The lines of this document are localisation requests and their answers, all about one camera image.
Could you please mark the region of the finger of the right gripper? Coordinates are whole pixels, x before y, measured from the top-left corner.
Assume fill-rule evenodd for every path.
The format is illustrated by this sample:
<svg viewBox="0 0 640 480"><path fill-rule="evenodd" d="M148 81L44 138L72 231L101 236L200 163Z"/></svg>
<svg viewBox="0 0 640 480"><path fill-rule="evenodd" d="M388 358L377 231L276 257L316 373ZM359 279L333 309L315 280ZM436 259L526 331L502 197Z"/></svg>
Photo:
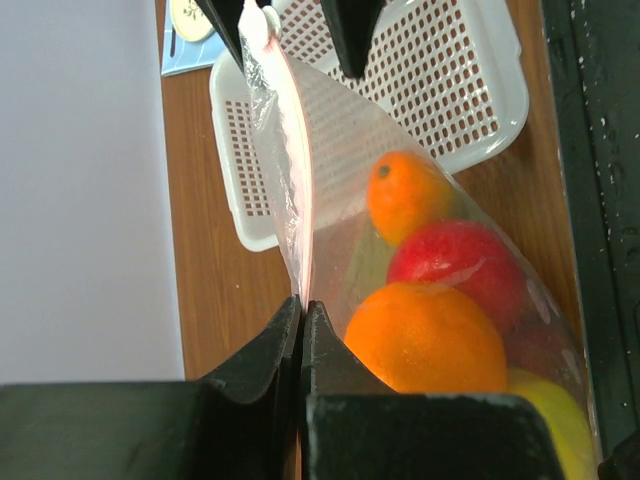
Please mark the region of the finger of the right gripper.
<svg viewBox="0 0 640 480"><path fill-rule="evenodd" d="M374 30L384 0L321 0L342 72L363 79Z"/></svg>
<svg viewBox="0 0 640 480"><path fill-rule="evenodd" d="M242 0L196 0L196 4L213 25L240 70L244 69L238 23Z"/></svg>

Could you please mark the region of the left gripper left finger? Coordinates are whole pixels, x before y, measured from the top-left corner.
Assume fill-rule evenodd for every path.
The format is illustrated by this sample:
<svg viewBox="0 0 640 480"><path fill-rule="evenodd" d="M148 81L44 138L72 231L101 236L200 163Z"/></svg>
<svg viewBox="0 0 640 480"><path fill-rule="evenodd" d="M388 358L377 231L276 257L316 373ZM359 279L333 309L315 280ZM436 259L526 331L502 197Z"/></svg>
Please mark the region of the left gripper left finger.
<svg viewBox="0 0 640 480"><path fill-rule="evenodd" d="M302 315L286 299L203 377L5 385L5 479L291 479Z"/></svg>

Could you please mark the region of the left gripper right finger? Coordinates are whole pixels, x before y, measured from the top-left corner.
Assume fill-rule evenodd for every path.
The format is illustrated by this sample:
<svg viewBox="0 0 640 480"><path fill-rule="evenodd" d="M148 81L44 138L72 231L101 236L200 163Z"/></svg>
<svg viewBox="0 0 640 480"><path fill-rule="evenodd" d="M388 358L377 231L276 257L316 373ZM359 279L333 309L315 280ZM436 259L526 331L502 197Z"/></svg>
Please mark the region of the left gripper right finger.
<svg viewBox="0 0 640 480"><path fill-rule="evenodd" d="M305 479L561 479L542 416L509 394L399 394L308 308L301 365Z"/></svg>

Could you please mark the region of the orange fake orange front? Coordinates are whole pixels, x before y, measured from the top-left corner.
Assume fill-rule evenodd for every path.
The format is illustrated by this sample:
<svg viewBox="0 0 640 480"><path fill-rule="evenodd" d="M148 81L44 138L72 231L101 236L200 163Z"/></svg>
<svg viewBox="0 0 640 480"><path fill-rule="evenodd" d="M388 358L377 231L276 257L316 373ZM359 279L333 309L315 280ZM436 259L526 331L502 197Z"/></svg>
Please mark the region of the orange fake orange front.
<svg viewBox="0 0 640 480"><path fill-rule="evenodd" d="M344 342L380 380L401 393L501 393L502 338L466 294L438 283L394 282L369 295Z"/></svg>

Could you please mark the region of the white perforated plastic basket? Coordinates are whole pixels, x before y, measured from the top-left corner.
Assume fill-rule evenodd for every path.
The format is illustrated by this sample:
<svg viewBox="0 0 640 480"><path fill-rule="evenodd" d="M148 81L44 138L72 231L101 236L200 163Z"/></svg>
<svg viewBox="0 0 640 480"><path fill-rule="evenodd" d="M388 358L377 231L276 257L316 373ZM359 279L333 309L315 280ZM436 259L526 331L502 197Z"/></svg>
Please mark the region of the white perforated plastic basket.
<svg viewBox="0 0 640 480"><path fill-rule="evenodd" d="M503 1L390 1L361 80L341 71L321 6L278 1L284 51L377 103L449 173L507 148L528 116L521 45ZM222 53L209 92L229 210L241 244L278 243L253 147L246 82Z"/></svg>

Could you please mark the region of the clear zip top bag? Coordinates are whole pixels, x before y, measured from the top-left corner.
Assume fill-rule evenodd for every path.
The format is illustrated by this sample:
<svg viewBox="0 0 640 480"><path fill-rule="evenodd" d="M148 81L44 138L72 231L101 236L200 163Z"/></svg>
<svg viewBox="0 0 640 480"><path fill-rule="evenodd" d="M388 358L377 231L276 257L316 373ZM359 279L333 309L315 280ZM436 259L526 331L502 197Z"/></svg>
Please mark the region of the clear zip top bag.
<svg viewBox="0 0 640 480"><path fill-rule="evenodd" d="M287 55L275 9L246 2L239 31L293 291L390 389L521 396L565 477L594 478L583 361L528 262L381 108Z"/></svg>

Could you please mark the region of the red fake apple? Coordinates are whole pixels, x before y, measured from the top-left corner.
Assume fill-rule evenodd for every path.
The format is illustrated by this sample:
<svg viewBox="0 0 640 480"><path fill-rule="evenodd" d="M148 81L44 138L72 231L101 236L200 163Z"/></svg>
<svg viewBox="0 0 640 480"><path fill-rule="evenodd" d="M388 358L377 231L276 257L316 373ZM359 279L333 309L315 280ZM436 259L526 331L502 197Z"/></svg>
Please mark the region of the red fake apple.
<svg viewBox="0 0 640 480"><path fill-rule="evenodd" d="M471 220L439 220L411 233L396 249L386 281L452 286L501 333L515 326L526 305L526 275L515 255L494 229Z"/></svg>

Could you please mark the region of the yellow fake lemon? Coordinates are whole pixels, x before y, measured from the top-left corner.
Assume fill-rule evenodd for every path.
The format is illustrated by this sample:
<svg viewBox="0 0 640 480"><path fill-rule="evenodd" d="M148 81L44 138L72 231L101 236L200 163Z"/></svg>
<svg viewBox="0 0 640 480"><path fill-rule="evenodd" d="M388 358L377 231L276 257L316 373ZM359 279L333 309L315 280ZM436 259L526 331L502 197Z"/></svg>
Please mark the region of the yellow fake lemon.
<svg viewBox="0 0 640 480"><path fill-rule="evenodd" d="M508 389L544 418L566 479L596 479L592 435L582 408L561 386L519 368L508 370Z"/></svg>

